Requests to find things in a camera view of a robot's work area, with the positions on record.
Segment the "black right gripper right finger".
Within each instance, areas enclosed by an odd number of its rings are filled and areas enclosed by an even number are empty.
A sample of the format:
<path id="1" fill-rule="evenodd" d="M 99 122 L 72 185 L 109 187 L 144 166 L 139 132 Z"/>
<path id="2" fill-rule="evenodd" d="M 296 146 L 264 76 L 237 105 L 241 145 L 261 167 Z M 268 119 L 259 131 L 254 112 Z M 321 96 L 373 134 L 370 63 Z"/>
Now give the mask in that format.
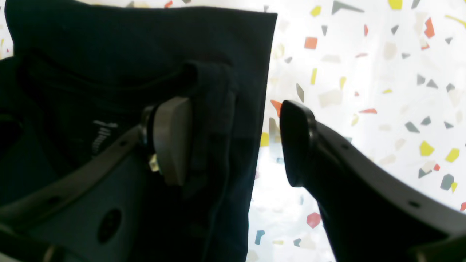
<path id="1" fill-rule="evenodd" d="M 338 262 L 464 262 L 465 215 L 388 174 L 346 138 L 285 100 L 288 182 L 317 201 Z"/>

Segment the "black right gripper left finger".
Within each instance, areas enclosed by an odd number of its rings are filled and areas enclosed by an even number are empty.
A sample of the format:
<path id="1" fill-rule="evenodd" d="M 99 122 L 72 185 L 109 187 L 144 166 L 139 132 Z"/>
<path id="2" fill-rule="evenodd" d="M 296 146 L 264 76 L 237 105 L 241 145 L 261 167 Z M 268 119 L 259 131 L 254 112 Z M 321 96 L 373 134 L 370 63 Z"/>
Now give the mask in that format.
<path id="1" fill-rule="evenodd" d="M 138 235 L 147 179 L 182 186 L 193 103 L 147 107 L 138 126 L 60 180 L 1 207 L 2 262 L 126 262 Z"/>

